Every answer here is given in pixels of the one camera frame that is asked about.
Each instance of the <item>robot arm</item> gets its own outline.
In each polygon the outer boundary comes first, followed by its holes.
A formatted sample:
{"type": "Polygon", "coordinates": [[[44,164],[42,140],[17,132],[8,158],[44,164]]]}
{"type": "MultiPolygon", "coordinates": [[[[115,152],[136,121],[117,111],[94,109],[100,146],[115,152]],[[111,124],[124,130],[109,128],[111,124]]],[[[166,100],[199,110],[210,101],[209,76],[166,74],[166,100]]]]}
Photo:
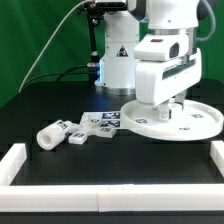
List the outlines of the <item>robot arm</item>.
{"type": "MultiPolygon", "coordinates": [[[[149,34],[136,46],[136,97],[158,106],[182,94],[201,78],[196,48],[198,20],[205,18],[204,0],[129,0],[128,10],[148,22],[149,34]]],[[[217,1],[210,0],[215,7],[217,1]]]]}

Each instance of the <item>white cylinder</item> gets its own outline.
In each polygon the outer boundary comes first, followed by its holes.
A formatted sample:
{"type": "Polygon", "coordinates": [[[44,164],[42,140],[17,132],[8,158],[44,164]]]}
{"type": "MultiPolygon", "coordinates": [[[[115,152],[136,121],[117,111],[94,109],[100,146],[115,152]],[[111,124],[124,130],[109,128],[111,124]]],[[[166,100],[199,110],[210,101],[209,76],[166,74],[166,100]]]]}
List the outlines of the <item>white cylinder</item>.
{"type": "Polygon", "coordinates": [[[58,120],[38,132],[37,142],[41,148],[51,150],[65,139],[71,128],[72,123],[70,121],[58,120]]]}
{"type": "Polygon", "coordinates": [[[111,93],[135,89],[134,48],[138,43],[139,22],[129,12],[105,15],[105,55],[100,61],[97,89],[111,93]]]}

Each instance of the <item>white cable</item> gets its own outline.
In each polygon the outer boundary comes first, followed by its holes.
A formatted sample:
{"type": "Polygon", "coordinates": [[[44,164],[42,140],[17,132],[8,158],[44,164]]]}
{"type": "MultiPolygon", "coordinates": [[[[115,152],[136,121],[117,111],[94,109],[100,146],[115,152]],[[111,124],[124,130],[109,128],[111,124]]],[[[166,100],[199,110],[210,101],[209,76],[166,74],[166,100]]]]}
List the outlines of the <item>white cable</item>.
{"type": "Polygon", "coordinates": [[[19,93],[22,91],[27,79],[29,78],[30,74],[32,73],[33,69],[35,68],[35,66],[37,65],[37,63],[39,62],[40,58],[43,56],[44,52],[46,51],[46,49],[48,48],[48,46],[50,45],[51,41],[53,40],[53,38],[55,37],[55,35],[58,33],[59,29],[61,28],[61,26],[64,24],[64,22],[66,21],[66,19],[82,4],[87,3],[87,2],[94,2],[93,0],[85,0],[80,2],[79,4],[77,4],[65,17],[64,19],[60,22],[60,24],[58,25],[58,27],[56,28],[56,30],[54,31],[54,33],[52,34],[52,36],[50,37],[50,39],[48,40],[48,42],[46,43],[45,47],[43,48],[43,50],[41,51],[41,53],[39,54],[39,56],[37,57],[36,61],[33,63],[32,67],[30,68],[29,72],[27,73],[27,75],[25,76],[20,88],[19,88],[19,93]]]}
{"type": "Polygon", "coordinates": [[[216,19],[215,19],[215,15],[214,15],[213,9],[210,6],[210,4],[206,0],[201,0],[201,1],[203,2],[204,6],[207,8],[208,13],[209,13],[209,15],[211,17],[212,28],[211,28],[211,31],[210,31],[210,33],[208,34],[207,37],[198,37],[197,40],[198,41],[208,41],[213,36],[213,34],[215,33],[215,30],[216,30],[216,19]]]}

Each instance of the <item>black cable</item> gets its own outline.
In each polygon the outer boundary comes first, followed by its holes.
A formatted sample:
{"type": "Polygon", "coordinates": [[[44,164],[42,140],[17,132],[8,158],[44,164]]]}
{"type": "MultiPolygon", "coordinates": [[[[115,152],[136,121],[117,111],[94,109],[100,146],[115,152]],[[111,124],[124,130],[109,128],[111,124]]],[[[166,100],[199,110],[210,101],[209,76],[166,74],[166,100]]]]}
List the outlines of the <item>black cable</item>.
{"type": "Polygon", "coordinates": [[[45,77],[52,77],[52,76],[61,76],[63,75],[66,76],[66,75],[86,75],[86,74],[91,74],[91,72],[70,72],[70,73],[60,73],[60,74],[48,74],[48,75],[41,75],[41,76],[37,76],[37,77],[34,77],[30,80],[28,80],[25,85],[23,86],[23,88],[21,89],[21,91],[23,89],[25,89],[31,82],[33,82],[34,80],[37,80],[37,79],[41,79],[41,78],[45,78],[45,77]]]}
{"type": "Polygon", "coordinates": [[[76,71],[78,69],[87,68],[87,65],[78,65],[73,68],[68,69],[67,71],[63,72],[55,81],[59,82],[67,73],[71,73],[73,71],[76,71]]]}

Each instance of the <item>qr code sticker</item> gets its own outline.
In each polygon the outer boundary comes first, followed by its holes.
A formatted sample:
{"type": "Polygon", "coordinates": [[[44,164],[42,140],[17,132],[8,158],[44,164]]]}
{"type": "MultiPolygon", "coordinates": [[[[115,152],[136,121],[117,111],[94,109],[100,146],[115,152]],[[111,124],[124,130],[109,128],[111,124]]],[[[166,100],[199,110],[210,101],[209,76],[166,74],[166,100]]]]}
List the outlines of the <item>qr code sticker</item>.
{"type": "Polygon", "coordinates": [[[113,128],[119,128],[120,127],[120,121],[104,121],[101,127],[113,127],[113,128]]]}
{"type": "Polygon", "coordinates": [[[102,119],[120,119],[120,112],[103,113],[102,119]]]}
{"type": "Polygon", "coordinates": [[[83,136],[84,136],[84,134],[82,134],[82,133],[75,133],[73,135],[73,137],[76,137],[76,138],[82,138],[83,136]]]}

